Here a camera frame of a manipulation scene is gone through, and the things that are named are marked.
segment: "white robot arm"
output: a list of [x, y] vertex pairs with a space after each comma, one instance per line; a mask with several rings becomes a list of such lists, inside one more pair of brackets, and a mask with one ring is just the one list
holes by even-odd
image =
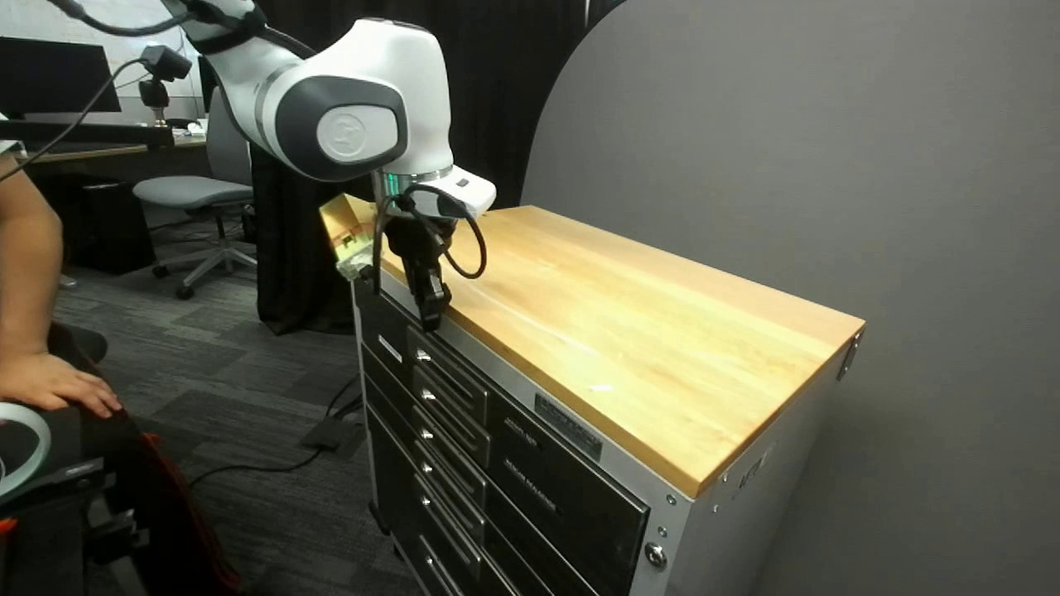
[[215, 69], [240, 128], [318, 184], [381, 172], [390, 198], [428, 219], [478, 219], [495, 184], [454, 163], [449, 91], [438, 41], [410, 25], [357, 20], [303, 61], [262, 38], [252, 0], [162, 0]]

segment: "wooden countertop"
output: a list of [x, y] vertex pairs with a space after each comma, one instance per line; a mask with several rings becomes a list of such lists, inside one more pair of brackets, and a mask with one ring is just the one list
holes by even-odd
[[[449, 314], [690, 498], [866, 328], [538, 206], [480, 230], [489, 269], [444, 273]], [[468, 224], [454, 260], [478, 264]]]

